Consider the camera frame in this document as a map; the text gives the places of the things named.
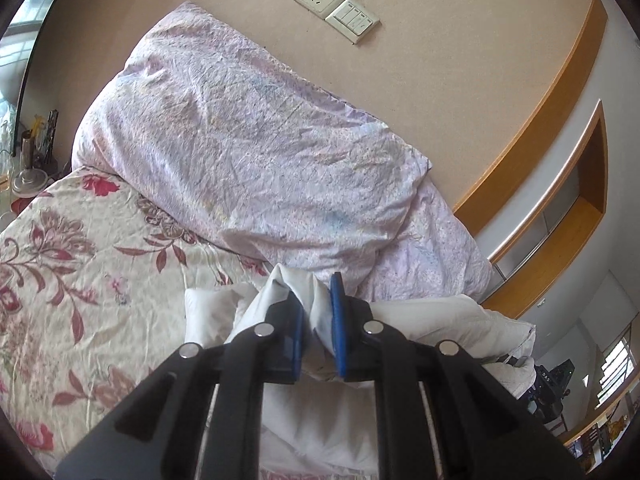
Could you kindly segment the floral cream bedspread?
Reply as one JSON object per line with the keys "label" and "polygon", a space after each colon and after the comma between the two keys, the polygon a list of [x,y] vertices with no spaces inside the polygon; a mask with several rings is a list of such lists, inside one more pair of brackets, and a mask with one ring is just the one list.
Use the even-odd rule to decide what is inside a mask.
{"label": "floral cream bedspread", "polygon": [[265,388],[265,479],[373,479],[373,394],[334,374],[325,281],[216,247],[112,174],[81,168],[1,234],[1,408],[46,474],[185,341],[255,324],[270,286],[312,335],[303,374]]}

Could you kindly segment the white puffer down jacket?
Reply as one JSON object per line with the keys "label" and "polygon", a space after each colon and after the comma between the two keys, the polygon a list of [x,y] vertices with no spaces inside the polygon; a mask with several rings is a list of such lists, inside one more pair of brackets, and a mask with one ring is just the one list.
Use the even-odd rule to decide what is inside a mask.
{"label": "white puffer down jacket", "polygon": [[302,374],[290,386],[265,386],[260,478],[376,477],[373,375],[381,355],[367,344],[368,321],[424,346],[456,342],[514,398],[534,383],[533,324],[486,310],[466,295],[372,304],[343,295],[335,302],[331,287],[314,274],[286,266],[275,266],[260,285],[187,289],[184,339],[205,349],[228,344],[288,296],[304,309]]}

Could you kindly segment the wooden door frame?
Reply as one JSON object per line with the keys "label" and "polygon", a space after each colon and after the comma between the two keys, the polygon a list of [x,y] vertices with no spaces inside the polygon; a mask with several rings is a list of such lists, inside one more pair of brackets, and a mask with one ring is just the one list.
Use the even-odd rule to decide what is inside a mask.
{"label": "wooden door frame", "polygon": [[608,138],[603,104],[533,212],[490,257],[499,281],[482,305],[518,318],[540,304],[597,229],[608,206]]}

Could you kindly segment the lilac floral pillow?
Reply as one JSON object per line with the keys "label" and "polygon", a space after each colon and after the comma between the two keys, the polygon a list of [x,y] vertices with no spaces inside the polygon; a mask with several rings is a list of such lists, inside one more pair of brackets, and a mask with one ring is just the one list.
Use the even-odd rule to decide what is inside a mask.
{"label": "lilac floral pillow", "polygon": [[94,99],[72,161],[123,178],[219,247],[322,280],[341,272],[348,289],[398,235],[431,167],[190,2]]}
{"label": "lilac floral pillow", "polygon": [[490,262],[426,177],[396,238],[378,252],[356,296],[375,302],[465,294],[479,300],[490,278]]}

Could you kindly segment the white wall light switch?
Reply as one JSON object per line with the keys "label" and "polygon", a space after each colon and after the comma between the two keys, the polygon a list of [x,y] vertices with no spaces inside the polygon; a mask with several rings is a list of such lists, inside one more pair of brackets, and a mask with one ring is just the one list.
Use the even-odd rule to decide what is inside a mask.
{"label": "white wall light switch", "polygon": [[326,17],[326,22],[352,44],[358,44],[380,19],[357,0],[345,0]]}

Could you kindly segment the wooden wall trim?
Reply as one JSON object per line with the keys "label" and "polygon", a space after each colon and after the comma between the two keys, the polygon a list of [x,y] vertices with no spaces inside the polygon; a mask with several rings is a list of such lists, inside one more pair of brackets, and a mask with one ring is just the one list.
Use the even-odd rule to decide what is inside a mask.
{"label": "wooden wall trim", "polygon": [[471,235],[480,234],[506,206],[561,133],[591,75],[607,21],[602,1],[591,0],[551,86],[513,140],[454,207],[454,215]]}

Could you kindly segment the right lilac floral pillow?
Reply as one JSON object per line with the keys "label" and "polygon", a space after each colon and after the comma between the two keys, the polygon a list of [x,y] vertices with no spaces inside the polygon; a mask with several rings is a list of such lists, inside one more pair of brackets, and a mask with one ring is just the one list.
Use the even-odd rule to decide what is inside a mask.
{"label": "right lilac floral pillow", "polygon": [[375,302],[465,294],[479,300],[490,278],[490,262],[426,177],[396,238],[378,252],[356,296]]}

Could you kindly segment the left lilac floral pillow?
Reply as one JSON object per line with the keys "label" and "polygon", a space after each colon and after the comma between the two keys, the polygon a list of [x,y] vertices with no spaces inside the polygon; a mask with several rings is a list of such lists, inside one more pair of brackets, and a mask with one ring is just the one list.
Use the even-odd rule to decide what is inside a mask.
{"label": "left lilac floral pillow", "polygon": [[341,272],[348,289],[398,235],[431,167],[190,2],[94,99],[72,161],[123,178],[219,247],[322,280]]}

